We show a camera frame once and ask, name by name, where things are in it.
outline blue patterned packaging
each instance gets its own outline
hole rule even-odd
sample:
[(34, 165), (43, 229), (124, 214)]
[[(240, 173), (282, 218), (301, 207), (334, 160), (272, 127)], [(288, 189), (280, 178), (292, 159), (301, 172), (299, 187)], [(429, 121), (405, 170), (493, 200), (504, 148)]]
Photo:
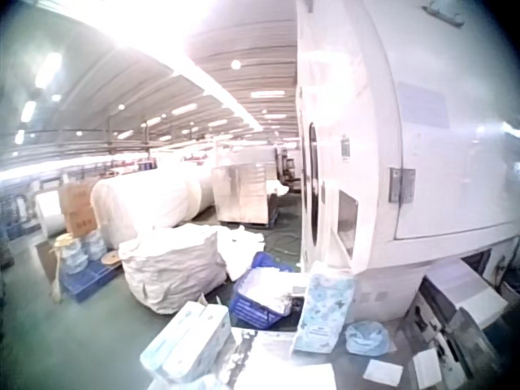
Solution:
[(143, 351), (140, 356), (141, 364), (154, 378), (166, 378), (161, 366), (204, 309), (205, 306), (200, 303), (186, 302)]
[(349, 273), (314, 262), (292, 348), (330, 353), (345, 324), (354, 288), (354, 278)]
[(208, 305), (162, 364), (168, 379), (188, 384), (207, 374), (230, 334), (228, 308)]

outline large white paper roll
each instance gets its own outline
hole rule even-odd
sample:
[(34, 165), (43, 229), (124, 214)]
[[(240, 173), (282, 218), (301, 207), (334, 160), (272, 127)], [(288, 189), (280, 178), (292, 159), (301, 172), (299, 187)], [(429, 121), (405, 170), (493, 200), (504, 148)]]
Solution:
[(100, 180), (91, 202), (103, 239), (117, 249), (139, 233), (174, 227), (184, 220), (186, 179), (183, 172), (154, 169)]
[(46, 237), (54, 236), (65, 230), (65, 218), (59, 206), (58, 191), (38, 193), (35, 196), (36, 213), (41, 231)]
[(188, 208), (185, 221), (190, 221), (201, 211), (214, 205), (211, 169), (186, 164), (186, 189), (188, 191)]

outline paper sheet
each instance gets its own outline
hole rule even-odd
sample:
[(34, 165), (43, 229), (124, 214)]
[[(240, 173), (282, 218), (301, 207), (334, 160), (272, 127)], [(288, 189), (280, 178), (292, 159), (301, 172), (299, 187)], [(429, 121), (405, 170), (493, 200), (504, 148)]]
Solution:
[(372, 359), (368, 363), (363, 378), (379, 384), (387, 384), (389, 386), (397, 387), (401, 380), (402, 373), (403, 366)]
[(419, 389), (429, 388), (442, 380), (439, 358), (434, 348), (415, 355), (414, 366)]

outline porthole window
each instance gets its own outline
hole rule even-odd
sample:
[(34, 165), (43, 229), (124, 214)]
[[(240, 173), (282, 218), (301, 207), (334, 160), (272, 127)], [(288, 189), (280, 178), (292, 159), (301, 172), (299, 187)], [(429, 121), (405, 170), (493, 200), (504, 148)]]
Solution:
[(318, 140), (314, 123), (309, 126), (310, 147), (310, 225), (314, 245), (318, 241), (318, 216), (319, 216), (319, 170), (318, 170)]

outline factory floor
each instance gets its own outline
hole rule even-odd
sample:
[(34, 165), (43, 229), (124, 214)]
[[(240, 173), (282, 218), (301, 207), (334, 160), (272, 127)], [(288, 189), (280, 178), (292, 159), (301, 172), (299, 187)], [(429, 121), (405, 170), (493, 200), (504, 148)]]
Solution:
[[(279, 211), (274, 229), (252, 231), (265, 235), (267, 252), (296, 265), (301, 245), (300, 195), (280, 198)], [(215, 210), (207, 210), (194, 222), (217, 223)], [(141, 367), (139, 355), (171, 316), (155, 314), (140, 304), (123, 275), (81, 304), (68, 299), (54, 304), (34, 249), (42, 240), (42, 236), (31, 236), (14, 243), (15, 265), (2, 272), (7, 304), (0, 344), (0, 388), (146, 389), (150, 377)], [(206, 299), (215, 302), (216, 296), (227, 305), (232, 284), (218, 287)], [(294, 321), (281, 322), (278, 329), (293, 329)]]

